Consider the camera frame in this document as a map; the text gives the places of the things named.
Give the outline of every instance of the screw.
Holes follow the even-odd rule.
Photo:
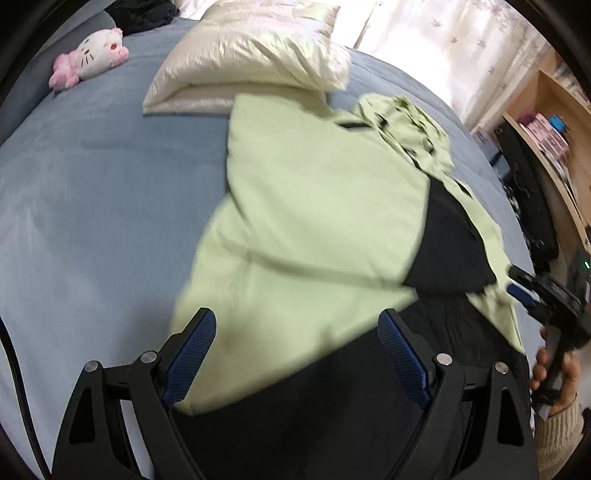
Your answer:
[[[153,352],[152,350],[148,350],[147,352],[142,353],[141,361],[145,364],[151,364],[157,358],[158,358],[158,354],[156,352]]]
[[[497,362],[495,363],[495,370],[501,375],[505,375],[509,371],[509,367],[503,362]]]
[[[99,368],[99,363],[95,360],[91,360],[84,366],[84,370],[88,373],[92,373],[97,368]]]
[[[452,363],[452,357],[446,353],[440,353],[436,356],[437,361],[442,365],[450,365]]]

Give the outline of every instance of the stuffed toy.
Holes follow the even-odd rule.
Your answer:
[[[121,65],[129,57],[122,44],[120,28],[99,30],[86,37],[77,49],[62,53],[53,62],[49,87],[56,92],[67,90],[81,80],[94,77]]]

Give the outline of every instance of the floral curtain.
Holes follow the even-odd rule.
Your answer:
[[[352,7],[343,0],[343,13]],[[416,78],[447,102],[470,130],[489,130],[549,46],[504,0],[356,2],[365,17],[341,42]]]

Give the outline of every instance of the beige knit sleeve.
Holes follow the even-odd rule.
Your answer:
[[[578,401],[548,418],[536,419],[535,452],[540,480],[550,480],[567,462],[582,438],[583,413]]]

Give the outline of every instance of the blue gripper pad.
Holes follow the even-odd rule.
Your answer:
[[[509,283],[509,285],[507,285],[507,293],[519,300],[524,307],[531,307],[534,304],[534,299],[531,295],[514,283]]]
[[[166,375],[162,402],[168,407],[187,395],[191,384],[216,336],[216,316],[209,310],[195,327]]]
[[[394,365],[407,398],[422,409],[431,403],[427,371],[387,312],[378,317],[378,337]]]

